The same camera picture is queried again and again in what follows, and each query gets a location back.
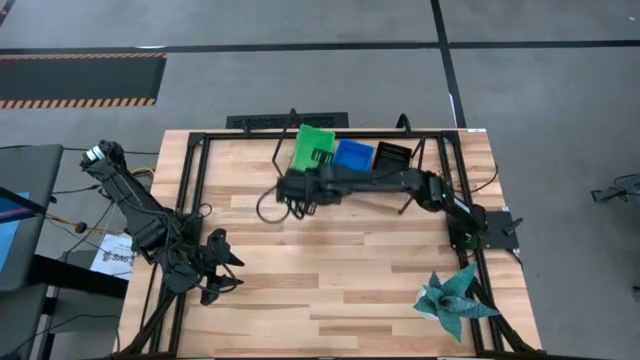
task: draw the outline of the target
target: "hazard tape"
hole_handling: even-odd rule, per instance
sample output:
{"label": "hazard tape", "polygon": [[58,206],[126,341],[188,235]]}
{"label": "hazard tape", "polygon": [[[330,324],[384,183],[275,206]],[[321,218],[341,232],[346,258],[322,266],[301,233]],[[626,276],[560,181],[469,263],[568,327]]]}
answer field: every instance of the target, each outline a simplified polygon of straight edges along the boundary
{"label": "hazard tape", "polygon": [[70,54],[70,55],[2,55],[0,60],[66,60],[66,59],[167,58],[164,53],[140,54]]}
{"label": "hazard tape", "polygon": [[0,100],[0,109],[61,109],[118,106],[152,106],[154,98]]}

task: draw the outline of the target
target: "black metal frame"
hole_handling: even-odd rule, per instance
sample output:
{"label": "black metal frame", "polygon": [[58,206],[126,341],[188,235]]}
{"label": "black metal frame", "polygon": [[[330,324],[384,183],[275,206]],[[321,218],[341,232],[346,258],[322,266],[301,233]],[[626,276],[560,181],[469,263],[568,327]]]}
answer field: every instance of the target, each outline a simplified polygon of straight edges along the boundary
{"label": "black metal frame", "polygon": [[[418,146],[416,147],[413,155],[415,155],[420,149],[424,149],[424,144],[426,140],[435,140],[438,144],[438,150],[440,153],[440,162],[442,166],[442,176],[445,180],[447,186],[453,186],[453,179],[451,176],[451,169],[449,166],[449,158],[447,154],[446,144],[449,143],[453,147],[454,158],[456,161],[456,169],[460,177],[460,183],[462,187],[463,200],[467,205],[472,204],[471,192],[469,188],[468,178],[465,170],[464,159],[462,155],[462,149],[460,144],[460,137],[458,131],[450,130],[450,131],[413,131],[411,129],[411,125],[409,124],[406,116],[401,116],[397,128],[403,128],[404,131],[372,131],[372,130],[364,130],[364,131],[335,131],[336,139],[341,138],[350,138],[350,139],[417,139],[419,140]],[[239,130],[237,132],[224,132],[224,133],[202,133],[202,132],[194,132],[189,134],[189,140],[187,144],[187,151],[185,153],[185,162],[182,169],[182,178],[180,180],[180,187],[178,190],[178,199],[176,202],[176,211],[183,211],[184,205],[187,197],[187,186],[189,182],[189,174],[191,173],[191,169],[193,167],[193,157],[195,154],[195,150],[198,146],[201,147],[200,152],[200,162],[198,164],[198,171],[196,175],[195,181],[195,190],[193,194],[193,204],[191,206],[191,211],[198,211],[201,205],[201,196],[202,196],[202,187],[204,184],[204,180],[206,177],[207,171],[207,159],[209,157],[209,149],[211,148],[212,141],[221,141],[221,140],[241,140],[241,139],[264,139],[264,140],[280,140],[276,147],[274,156],[272,158],[272,162],[275,165],[275,159],[277,157],[278,151],[280,149],[280,145],[284,139],[294,139],[297,132],[288,132],[285,127],[282,132],[277,131],[242,131]],[[420,159],[419,163],[422,163],[422,153],[420,151]],[[276,165],[276,170],[281,174],[282,172]],[[489,275],[487,270],[487,264],[484,257],[484,252],[482,246],[478,245],[477,248],[473,249],[475,256],[477,258],[477,265],[479,269],[480,275],[480,284],[476,285],[476,291],[481,291],[479,294],[479,298],[487,298],[488,301],[493,301],[493,295],[491,291],[491,284],[489,281]],[[458,261],[460,267],[466,267],[469,264],[469,259],[467,256],[466,249],[456,249],[456,255],[458,256]],[[160,299],[163,299],[166,296],[166,287],[162,286],[160,292]],[[473,298],[473,291],[471,289],[468,290],[467,296]],[[175,306],[175,313],[173,318],[173,324],[171,328],[171,337],[169,340],[169,353],[177,354],[178,345],[180,342],[180,333],[182,328],[182,320],[184,315],[185,308],[185,299],[186,294],[180,294],[177,297],[177,302]],[[501,321],[506,322],[504,318],[500,317]],[[480,329],[480,324],[477,319],[470,319],[471,322],[471,332],[473,337],[473,343],[475,351],[478,355],[485,353],[484,350],[484,342],[482,340],[482,332]],[[490,318],[490,329],[492,335],[493,348],[495,351],[503,352],[504,347],[502,344],[502,336],[500,333],[500,327],[495,323],[493,318]],[[160,333],[162,331],[162,324],[155,329],[155,333],[152,336],[151,346],[149,348],[149,353],[156,353],[159,351],[160,344]]]}

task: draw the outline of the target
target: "black floor mat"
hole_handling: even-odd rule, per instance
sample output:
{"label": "black floor mat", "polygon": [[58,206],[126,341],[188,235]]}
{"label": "black floor mat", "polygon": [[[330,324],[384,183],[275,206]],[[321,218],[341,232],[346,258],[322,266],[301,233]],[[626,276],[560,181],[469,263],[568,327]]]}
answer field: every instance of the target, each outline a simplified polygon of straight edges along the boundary
{"label": "black floor mat", "polygon": [[[299,121],[292,124],[291,128],[298,128],[300,124],[310,125],[316,128],[348,128],[349,114],[336,113],[308,113],[298,114]],[[289,114],[278,115],[239,115],[227,116],[227,129],[282,129],[289,121]]]}
{"label": "black floor mat", "polygon": [[0,57],[0,109],[150,106],[166,54]]}

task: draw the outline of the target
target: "white paper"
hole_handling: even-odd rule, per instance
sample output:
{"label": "white paper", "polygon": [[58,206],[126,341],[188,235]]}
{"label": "white paper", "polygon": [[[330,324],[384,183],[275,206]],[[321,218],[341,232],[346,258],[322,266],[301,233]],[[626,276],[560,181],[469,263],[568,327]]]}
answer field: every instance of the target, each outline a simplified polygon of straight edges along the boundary
{"label": "white paper", "polygon": [[91,270],[129,280],[133,269],[134,253],[131,251],[131,236],[106,234],[100,244]]}

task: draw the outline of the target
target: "leader arm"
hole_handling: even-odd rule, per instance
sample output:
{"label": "leader arm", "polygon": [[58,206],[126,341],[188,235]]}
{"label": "leader arm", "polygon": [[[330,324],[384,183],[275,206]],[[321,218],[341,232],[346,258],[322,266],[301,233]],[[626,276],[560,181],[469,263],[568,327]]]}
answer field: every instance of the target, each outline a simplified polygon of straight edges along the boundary
{"label": "leader arm", "polygon": [[298,218],[313,215],[318,205],[340,204],[343,197],[355,192],[407,193],[423,209],[454,217],[469,237],[487,228],[482,206],[465,205],[440,176],[429,171],[359,172],[340,165],[321,165],[306,171],[289,169],[276,184],[276,200],[286,203]]}
{"label": "leader arm", "polygon": [[[243,266],[226,241],[224,229],[215,230],[205,245],[199,244],[202,216],[184,215],[165,208],[127,169],[124,150],[115,142],[101,141],[82,156],[80,167],[98,180],[104,192],[127,219],[132,249],[149,264],[160,264],[163,282],[173,293],[194,287],[202,290],[200,302],[209,305],[219,294],[242,284],[227,265]],[[218,266],[231,277],[216,274]],[[206,277],[206,286],[200,282]]]}

